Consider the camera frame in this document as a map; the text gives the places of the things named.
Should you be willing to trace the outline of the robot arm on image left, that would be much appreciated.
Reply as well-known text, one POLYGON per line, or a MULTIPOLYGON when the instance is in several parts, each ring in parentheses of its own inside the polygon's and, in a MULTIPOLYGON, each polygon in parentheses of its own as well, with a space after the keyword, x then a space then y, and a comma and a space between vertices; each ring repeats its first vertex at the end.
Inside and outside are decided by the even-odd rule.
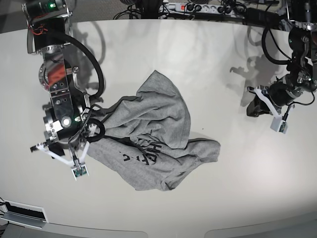
POLYGON ((44 109, 45 147, 63 156, 69 149, 73 158, 86 142, 91 118, 91 103, 100 98, 105 79, 95 56, 72 36, 72 12, 64 0, 27 0, 22 3, 27 22, 27 52, 41 55, 39 69, 41 86, 49 93, 50 102, 44 109), (74 46, 90 61, 98 77, 98 89, 89 95, 77 81, 79 67, 66 57, 66 48, 74 46))

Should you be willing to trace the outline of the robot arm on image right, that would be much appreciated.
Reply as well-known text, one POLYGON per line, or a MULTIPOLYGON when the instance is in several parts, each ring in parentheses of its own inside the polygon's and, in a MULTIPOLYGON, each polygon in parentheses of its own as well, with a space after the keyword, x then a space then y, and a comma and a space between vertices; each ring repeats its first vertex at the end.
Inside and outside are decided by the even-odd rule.
POLYGON ((260 86, 246 109, 249 117, 272 114, 287 106, 287 111, 297 104, 296 99, 303 92, 313 94, 317 90, 317 2, 315 0, 288 0, 286 12, 274 17, 264 11, 264 30, 261 44, 265 57, 275 65, 284 65, 288 73, 276 79, 269 86, 260 86), (281 21, 288 20, 292 28, 288 35, 288 44, 292 55, 286 60, 273 58, 266 45, 266 37, 272 28, 281 21))

